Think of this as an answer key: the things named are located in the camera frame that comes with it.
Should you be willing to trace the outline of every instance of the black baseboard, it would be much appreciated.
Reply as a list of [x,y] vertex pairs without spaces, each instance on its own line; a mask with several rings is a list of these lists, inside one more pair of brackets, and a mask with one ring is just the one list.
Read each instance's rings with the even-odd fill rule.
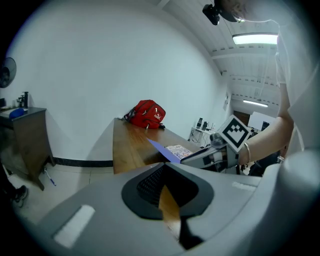
[[55,163],[62,166],[74,166],[74,167],[113,167],[112,160],[106,161],[91,161],[91,160],[73,160],[66,158],[54,157]]

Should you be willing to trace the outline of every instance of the wall fan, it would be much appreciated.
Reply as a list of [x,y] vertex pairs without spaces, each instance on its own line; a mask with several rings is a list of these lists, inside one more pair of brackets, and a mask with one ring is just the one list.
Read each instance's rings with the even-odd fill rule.
[[6,58],[0,71],[0,88],[8,87],[14,80],[17,72],[17,65],[13,58]]

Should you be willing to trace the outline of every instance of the shoe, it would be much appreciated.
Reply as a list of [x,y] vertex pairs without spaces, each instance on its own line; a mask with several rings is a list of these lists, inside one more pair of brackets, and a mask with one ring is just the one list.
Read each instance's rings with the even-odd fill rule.
[[21,187],[16,189],[14,200],[20,208],[24,205],[24,199],[27,198],[28,193],[29,189],[25,185],[22,185]]

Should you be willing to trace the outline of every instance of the fluorescent light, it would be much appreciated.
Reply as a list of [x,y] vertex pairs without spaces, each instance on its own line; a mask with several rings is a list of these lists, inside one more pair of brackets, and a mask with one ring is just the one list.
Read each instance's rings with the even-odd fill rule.
[[250,101],[250,100],[243,100],[244,103],[250,103],[250,104],[254,104],[254,105],[258,105],[258,106],[261,106],[261,107],[265,107],[267,108],[268,105],[267,104],[262,104],[262,103],[258,103],[258,102],[254,102],[254,101]]
[[250,33],[250,34],[235,34],[232,39],[236,45],[242,44],[271,44],[276,45],[278,34],[271,33]]

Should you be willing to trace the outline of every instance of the floor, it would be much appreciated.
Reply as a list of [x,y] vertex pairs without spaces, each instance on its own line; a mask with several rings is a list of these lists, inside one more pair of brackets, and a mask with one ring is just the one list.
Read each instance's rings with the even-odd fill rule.
[[113,167],[73,167],[56,164],[46,166],[47,172],[55,182],[52,184],[45,173],[41,173],[39,179],[44,185],[44,191],[32,182],[22,179],[16,174],[8,177],[16,187],[25,185],[29,188],[29,195],[24,200],[23,207],[13,207],[21,217],[37,224],[50,210],[59,203],[75,194],[85,186],[101,179],[107,179],[114,175]]

